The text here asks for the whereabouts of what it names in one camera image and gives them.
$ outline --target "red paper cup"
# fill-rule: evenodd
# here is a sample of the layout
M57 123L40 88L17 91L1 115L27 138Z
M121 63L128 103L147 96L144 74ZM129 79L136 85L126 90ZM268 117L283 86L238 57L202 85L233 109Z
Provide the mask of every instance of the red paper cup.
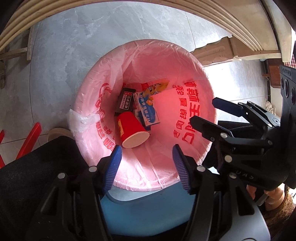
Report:
M139 146L150 136L132 112L121 113L117 117L117 123L124 148Z

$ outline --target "checkered cloth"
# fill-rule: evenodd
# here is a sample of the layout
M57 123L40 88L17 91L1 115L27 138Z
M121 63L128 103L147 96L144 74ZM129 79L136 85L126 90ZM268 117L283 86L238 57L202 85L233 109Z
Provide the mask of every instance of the checkered cloth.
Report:
M284 62L284 65L296 69L296 62L295 62L294 55L292 55L291 63L289 63L289 62Z

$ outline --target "black pants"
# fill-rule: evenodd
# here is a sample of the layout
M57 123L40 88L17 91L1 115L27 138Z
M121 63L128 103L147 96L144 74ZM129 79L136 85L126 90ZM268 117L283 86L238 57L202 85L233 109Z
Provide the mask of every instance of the black pants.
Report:
M257 132L248 123L220 121L218 124L231 129L235 137L257 136ZM211 148L205 164L211 166L213 160L217 160L217 155L215 149ZM32 216L54 178L61 172L76 175L86 168L88 165L75 141L68 137L59 137L0 169L0 240L24 240ZM153 240L180 240L176 235L163 235L158 235ZM124 240L117 235L113 238Z

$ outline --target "metal screw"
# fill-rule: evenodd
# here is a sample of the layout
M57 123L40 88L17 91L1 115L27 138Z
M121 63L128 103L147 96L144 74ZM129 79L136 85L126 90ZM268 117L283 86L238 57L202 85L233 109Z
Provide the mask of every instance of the metal screw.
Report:
M224 133L224 132L220 133L220 136L221 136L222 138L227 138L227 134Z
M58 179L63 179L66 176L65 173L61 172L60 174L58 174Z
M232 179L236 179L237 175L233 172L229 173L229 177Z
M226 155L226 156L224 157L224 160L225 160L226 162L230 163L230 162L232 162L232 157L231 157L230 155Z
M204 166L197 166L196 168L199 172L204 172L205 171L205 167Z
M89 168L89 172L96 172L97 171L97 167L96 166L92 166Z

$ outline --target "trash can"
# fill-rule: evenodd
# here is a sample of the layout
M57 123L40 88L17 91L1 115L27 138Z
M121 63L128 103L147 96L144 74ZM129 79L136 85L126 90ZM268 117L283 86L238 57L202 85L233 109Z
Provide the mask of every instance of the trash can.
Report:
M138 147L123 148L114 185L130 191L154 191L179 181L172 148L179 144L185 155L201 164L211 143L192 129L189 119L198 115L217 123L213 90L198 60L170 42L137 40L123 44L91 68L77 93L69 126L88 165L109 156L120 135L114 117L123 87L144 91L166 82L153 95L160 123Z

